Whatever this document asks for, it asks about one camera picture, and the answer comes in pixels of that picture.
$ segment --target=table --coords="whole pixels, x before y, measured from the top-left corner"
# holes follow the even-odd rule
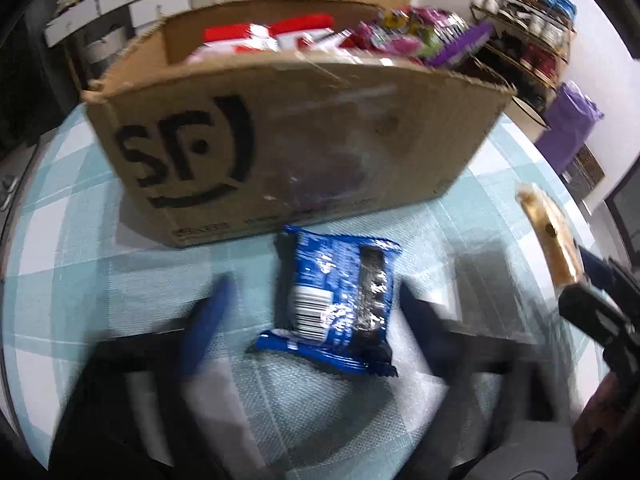
[[[593,342],[558,319],[542,250],[514,199],[517,182],[545,189],[567,213],[578,242],[596,251],[564,185],[506,116],[441,199],[312,229],[400,242],[396,275],[410,280],[421,298],[440,304],[443,317],[476,332],[540,337],[540,327],[547,326],[566,334],[572,398],[580,409],[605,371]],[[247,352],[273,323],[273,235],[176,250],[133,230],[125,221],[127,207],[80,105],[33,177],[5,275],[8,382],[37,459],[47,464],[65,397],[93,338],[105,330],[126,335],[157,327],[231,271],[238,304],[210,345],[203,373],[186,391],[235,477],[258,478],[268,466],[305,480],[391,478],[445,391],[429,374],[402,315],[392,312],[388,336],[398,378],[344,378],[288,354]],[[144,382],[130,381],[141,410],[153,400],[148,389],[140,393]],[[487,413],[490,383],[479,388],[472,431]],[[162,458],[162,442],[152,442],[152,434],[143,430],[150,454]]]

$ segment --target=blue wrapper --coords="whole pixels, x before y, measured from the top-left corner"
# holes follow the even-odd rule
[[[400,245],[295,226],[285,232],[297,238],[289,296],[293,330],[265,330],[256,348],[295,353],[346,373],[396,376],[386,326]]]

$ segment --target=shoe rack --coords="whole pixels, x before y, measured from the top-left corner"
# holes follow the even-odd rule
[[[483,20],[490,20],[497,32],[506,32],[510,36],[518,38],[524,47],[528,48],[529,45],[533,45],[540,51],[553,56],[556,69],[553,77],[540,77],[533,67],[529,68],[520,62],[524,52],[520,56],[510,56],[504,49],[497,48],[491,41],[485,44],[482,50],[499,58],[505,65],[517,70],[529,82],[540,88],[540,93],[544,95],[546,105],[548,105],[555,97],[555,91],[560,84],[562,74],[571,59],[571,44],[576,37],[573,20],[538,0],[494,1],[495,3],[491,2],[491,5],[486,5],[486,0],[483,0],[478,5],[478,0],[472,0],[469,8],[474,21],[479,23]],[[513,9],[523,12],[512,12]],[[519,18],[519,14],[526,14],[528,18]],[[536,34],[529,29],[529,23],[533,19],[538,22]],[[542,34],[545,27],[554,29],[558,35],[556,38],[552,38],[557,40],[556,44],[545,41],[546,35]]]

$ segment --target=bread in plastic wrapper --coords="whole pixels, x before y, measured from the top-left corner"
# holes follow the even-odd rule
[[[567,285],[584,282],[580,251],[558,205],[535,184],[519,185],[516,198],[542,246],[556,294]]]

